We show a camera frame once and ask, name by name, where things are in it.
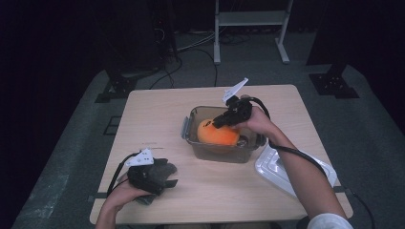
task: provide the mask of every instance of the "white sleeve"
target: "white sleeve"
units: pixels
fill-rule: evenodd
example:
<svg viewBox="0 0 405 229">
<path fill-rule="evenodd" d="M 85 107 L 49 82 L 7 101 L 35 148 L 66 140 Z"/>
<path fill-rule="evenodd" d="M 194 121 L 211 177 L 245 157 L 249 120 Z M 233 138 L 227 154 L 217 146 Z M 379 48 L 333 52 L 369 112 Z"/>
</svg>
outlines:
<svg viewBox="0 0 405 229">
<path fill-rule="evenodd" d="M 349 222 L 332 213 L 314 217 L 308 224 L 308 229 L 352 229 Z"/>
</svg>

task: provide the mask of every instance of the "orange ball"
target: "orange ball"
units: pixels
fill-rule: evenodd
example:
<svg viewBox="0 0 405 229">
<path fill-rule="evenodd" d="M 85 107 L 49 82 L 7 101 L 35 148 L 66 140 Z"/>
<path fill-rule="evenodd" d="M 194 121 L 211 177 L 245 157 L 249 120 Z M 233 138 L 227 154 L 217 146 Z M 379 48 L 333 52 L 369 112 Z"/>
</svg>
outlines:
<svg viewBox="0 0 405 229">
<path fill-rule="evenodd" d="M 217 129 L 213 123 L 213 119 L 206 119 L 200 123 L 197 129 L 199 142 L 218 145 L 236 145 L 239 140 L 239 130 L 232 129 L 229 126 L 223 126 Z"/>
</svg>

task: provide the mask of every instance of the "dark background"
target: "dark background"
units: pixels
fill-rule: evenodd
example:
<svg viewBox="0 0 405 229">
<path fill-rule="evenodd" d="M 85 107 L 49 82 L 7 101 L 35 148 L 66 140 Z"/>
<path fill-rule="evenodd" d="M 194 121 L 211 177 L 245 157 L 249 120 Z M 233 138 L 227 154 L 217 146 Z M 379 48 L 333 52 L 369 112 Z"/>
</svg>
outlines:
<svg viewBox="0 0 405 229">
<path fill-rule="evenodd" d="M 125 44 L 125 34 L 118 29 L 120 21 L 111 8 L 112 2 L 0 2 L 0 202 L 1 208 L 6 209 L 1 228 L 11 227 L 81 96 L 93 77 L 105 69 L 103 51 L 115 47 L 124 58 L 144 57 L 139 53 L 128 56 L 130 53 L 125 51 L 134 47 L 119 45 Z M 160 26 L 162 20 L 164 23 L 161 9 L 157 9 L 162 2 L 149 1 L 151 21 L 147 23 L 152 22 L 152 27 Z M 175 30 L 212 30 L 214 1 L 190 2 L 173 1 Z M 222 2 L 224 8 L 232 5 L 232 1 Z M 289 31 L 318 29 L 308 64 L 330 64 L 344 58 L 366 76 L 402 131 L 403 5 L 400 1 L 330 0 L 326 4 L 319 0 L 295 0 L 288 25 Z M 269 6 L 266 1 L 244 1 L 241 10 L 278 10 L 284 6 L 285 3 Z M 153 58 L 161 57 L 162 52 L 151 49 L 144 53 L 152 54 L 149 63 L 155 67 Z"/>
</svg>

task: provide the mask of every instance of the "gray carpet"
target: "gray carpet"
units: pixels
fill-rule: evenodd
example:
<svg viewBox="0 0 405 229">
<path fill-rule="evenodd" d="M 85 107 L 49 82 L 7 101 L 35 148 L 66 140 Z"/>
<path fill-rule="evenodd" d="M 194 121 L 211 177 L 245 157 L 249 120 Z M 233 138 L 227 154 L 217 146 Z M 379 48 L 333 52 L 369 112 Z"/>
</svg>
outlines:
<svg viewBox="0 0 405 229">
<path fill-rule="evenodd" d="M 290 64 L 284 65 L 274 45 L 275 34 L 251 35 L 236 46 L 222 46 L 222 63 L 217 66 L 217 86 L 233 86 L 244 77 L 247 85 L 293 84 L 298 88 L 313 124 L 321 137 L 341 183 L 367 203 L 376 228 L 405 225 L 405 139 L 371 91 L 366 78 L 352 67 L 343 77 L 360 98 L 336 99 L 319 95 L 309 73 L 325 73 L 329 66 L 306 66 L 315 33 L 288 33 L 286 50 Z M 177 35 L 178 46 L 201 39 Z M 213 53 L 212 43 L 198 49 Z M 175 88 L 213 87 L 215 68 L 201 51 L 180 53 L 181 68 L 172 73 Z M 166 65 L 171 72 L 179 66 L 174 59 Z M 136 90 L 147 90 L 166 72 L 142 78 Z M 32 195 L 13 228 L 93 228 L 89 222 L 92 196 L 96 193 L 114 142 L 104 130 L 114 115 L 121 115 L 125 99 L 95 103 L 108 82 L 101 72 L 83 95 L 59 139 Z M 170 88 L 168 77 L 154 89 Z M 360 202 L 349 196 L 354 211 L 354 228 L 371 228 L 371 219 Z M 295 228 L 297 221 L 280 222 Z M 132 226 L 153 228 L 153 226 Z"/>
</svg>

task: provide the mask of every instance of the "person's arm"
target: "person's arm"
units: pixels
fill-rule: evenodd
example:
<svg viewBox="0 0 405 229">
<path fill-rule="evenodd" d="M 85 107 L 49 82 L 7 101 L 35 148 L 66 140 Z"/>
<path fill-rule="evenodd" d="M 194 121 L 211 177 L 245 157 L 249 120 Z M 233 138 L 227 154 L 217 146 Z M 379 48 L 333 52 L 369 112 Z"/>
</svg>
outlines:
<svg viewBox="0 0 405 229">
<path fill-rule="evenodd" d="M 117 213 L 126 203 L 137 197 L 150 195 L 146 191 L 134 188 L 127 180 L 127 176 L 121 180 L 125 181 L 114 189 L 102 205 L 97 218 L 96 229 L 115 229 Z"/>
<path fill-rule="evenodd" d="M 253 132 L 265 135 L 275 145 L 292 149 L 296 147 L 286 135 L 258 107 L 253 107 L 251 118 L 235 128 L 247 127 Z M 336 194 L 321 171 L 300 156 L 279 151 L 289 181 L 310 219 L 323 214 L 333 213 L 346 219 Z"/>
</svg>

